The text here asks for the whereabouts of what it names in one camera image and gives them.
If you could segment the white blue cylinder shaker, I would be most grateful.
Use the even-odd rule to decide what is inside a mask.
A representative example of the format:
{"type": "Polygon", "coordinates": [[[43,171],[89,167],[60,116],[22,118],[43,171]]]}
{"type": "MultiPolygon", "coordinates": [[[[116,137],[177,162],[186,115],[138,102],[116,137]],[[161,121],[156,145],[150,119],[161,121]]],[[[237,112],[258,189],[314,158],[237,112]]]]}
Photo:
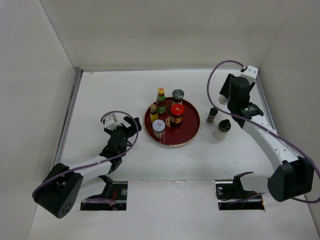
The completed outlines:
{"type": "Polygon", "coordinates": [[[228,99],[223,95],[219,96],[218,101],[219,101],[219,103],[221,105],[227,105],[228,104],[228,99]]]}

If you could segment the small yellow label bottle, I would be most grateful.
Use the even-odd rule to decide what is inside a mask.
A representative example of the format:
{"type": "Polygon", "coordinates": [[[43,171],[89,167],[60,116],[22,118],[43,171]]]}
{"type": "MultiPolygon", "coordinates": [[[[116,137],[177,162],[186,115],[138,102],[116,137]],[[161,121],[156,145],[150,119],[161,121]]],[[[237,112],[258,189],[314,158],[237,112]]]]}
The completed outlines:
{"type": "Polygon", "coordinates": [[[150,122],[153,123],[154,121],[159,119],[157,106],[155,104],[151,104],[149,109],[150,109],[150,122]]]}

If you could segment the silver lid spice jar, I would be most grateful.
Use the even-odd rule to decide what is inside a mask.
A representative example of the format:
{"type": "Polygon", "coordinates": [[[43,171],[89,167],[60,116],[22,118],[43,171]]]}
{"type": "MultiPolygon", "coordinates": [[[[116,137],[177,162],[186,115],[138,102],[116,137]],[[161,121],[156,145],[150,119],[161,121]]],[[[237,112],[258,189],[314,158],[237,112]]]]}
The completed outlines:
{"type": "Polygon", "coordinates": [[[161,139],[165,136],[166,124],[163,120],[157,119],[152,123],[153,135],[156,139],[161,139]]]}

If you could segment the green label sauce bottle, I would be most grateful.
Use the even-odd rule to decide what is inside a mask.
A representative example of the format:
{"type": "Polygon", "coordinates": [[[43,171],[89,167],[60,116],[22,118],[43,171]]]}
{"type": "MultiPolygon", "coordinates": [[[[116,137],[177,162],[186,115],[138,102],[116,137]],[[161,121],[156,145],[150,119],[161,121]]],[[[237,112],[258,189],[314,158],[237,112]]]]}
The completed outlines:
{"type": "Polygon", "coordinates": [[[165,97],[165,89],[163,87],[160,87],[157,90],[156,106],[158,114],[164,114],[166,112],[167,103],[165,97]]]}

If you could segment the grey cap salt grinder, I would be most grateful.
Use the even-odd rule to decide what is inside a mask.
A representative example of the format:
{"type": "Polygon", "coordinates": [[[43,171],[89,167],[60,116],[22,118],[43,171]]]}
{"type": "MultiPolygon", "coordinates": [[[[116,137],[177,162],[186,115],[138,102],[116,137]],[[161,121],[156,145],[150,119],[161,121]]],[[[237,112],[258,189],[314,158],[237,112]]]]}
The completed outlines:
{"type": "Polygon", "coordinates": [[[182,89],[174,89],[172,91],[172,103],[171,105],[176,105],[176,104],[179,104],[179,105],[182,105],[183,104],[183,98],[185,96],[185,93],[182,89]]]}

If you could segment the red lid sauce jar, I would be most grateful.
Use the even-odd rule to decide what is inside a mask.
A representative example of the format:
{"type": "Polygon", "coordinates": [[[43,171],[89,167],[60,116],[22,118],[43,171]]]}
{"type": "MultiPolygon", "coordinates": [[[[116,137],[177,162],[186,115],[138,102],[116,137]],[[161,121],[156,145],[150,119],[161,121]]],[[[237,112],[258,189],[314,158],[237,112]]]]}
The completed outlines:
{"type": "Polygon", "coordinates": [[[185,108],[181,104],[174,104],[170,108],[170,126],[179,127],[182,124],[185,108]]]}

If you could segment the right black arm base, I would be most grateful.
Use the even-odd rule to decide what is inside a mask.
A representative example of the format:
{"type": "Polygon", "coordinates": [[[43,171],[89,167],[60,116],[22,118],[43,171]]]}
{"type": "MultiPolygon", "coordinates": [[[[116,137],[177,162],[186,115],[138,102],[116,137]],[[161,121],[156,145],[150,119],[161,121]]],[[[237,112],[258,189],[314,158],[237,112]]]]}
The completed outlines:
{"type": "Polygon", "coordinates": [[[265,210],[263,192],[245,190],[241,177],[253,174],[247,171],[237,174],[233,179],[215,180],[215,196],[220,211],[265,210]]]}

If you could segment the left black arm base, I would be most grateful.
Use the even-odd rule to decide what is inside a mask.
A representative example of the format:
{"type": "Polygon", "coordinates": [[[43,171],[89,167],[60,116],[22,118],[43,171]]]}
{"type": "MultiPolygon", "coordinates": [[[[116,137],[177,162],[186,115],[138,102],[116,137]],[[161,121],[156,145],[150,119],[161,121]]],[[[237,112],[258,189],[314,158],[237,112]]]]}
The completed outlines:
{"type": "Polygon", "coordinates": [[[113,181],[107,175],[99,177],[105,183],[102,193],[89,196],[81,201],[81,211],[126,211],[128,182],[113,181]]]}

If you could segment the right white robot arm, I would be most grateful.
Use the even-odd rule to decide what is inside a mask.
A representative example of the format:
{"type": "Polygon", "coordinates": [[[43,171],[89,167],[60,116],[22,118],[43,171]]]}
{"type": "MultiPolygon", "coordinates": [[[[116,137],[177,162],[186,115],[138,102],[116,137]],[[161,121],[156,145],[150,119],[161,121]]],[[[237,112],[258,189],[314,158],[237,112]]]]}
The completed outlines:
{"type": "Polygon", "coordinates": [[[280,140],[263,111],[250,101],[254,83],[228,74],[220,95],[227,98],[232,118],[249,134],[269,159],[274,173],[266,181],[268,192],[278,202],[309,193],[313,185],[311,162],[280,140]]]}

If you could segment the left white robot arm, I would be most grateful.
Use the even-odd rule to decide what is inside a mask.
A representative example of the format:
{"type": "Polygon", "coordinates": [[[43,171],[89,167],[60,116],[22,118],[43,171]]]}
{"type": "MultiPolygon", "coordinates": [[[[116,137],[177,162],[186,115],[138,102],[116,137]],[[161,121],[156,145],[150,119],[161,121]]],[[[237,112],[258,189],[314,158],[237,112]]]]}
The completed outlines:
{"type": "Polygon", "coordinates": [[[34,202],[61,219],[74,206],[81,185],[95,178],[101,178],[104,182],[96,185],[96,195],[90,196],[85,202],[115,204],[115,200],[108,199],[112,195],[113,182],[108,175],[117,170],[122,163],[122,158],[134,145],[129,138],[137,137],[142,129],[138,117],[125,116],[123,119],[129,126],[122,123],[112,125],[104,119],[104,131],[109,134],[109,140],[102,152],[79,165],[67,166],[61,162],[56,164],[42,184],[32,193],[34,202]]]}

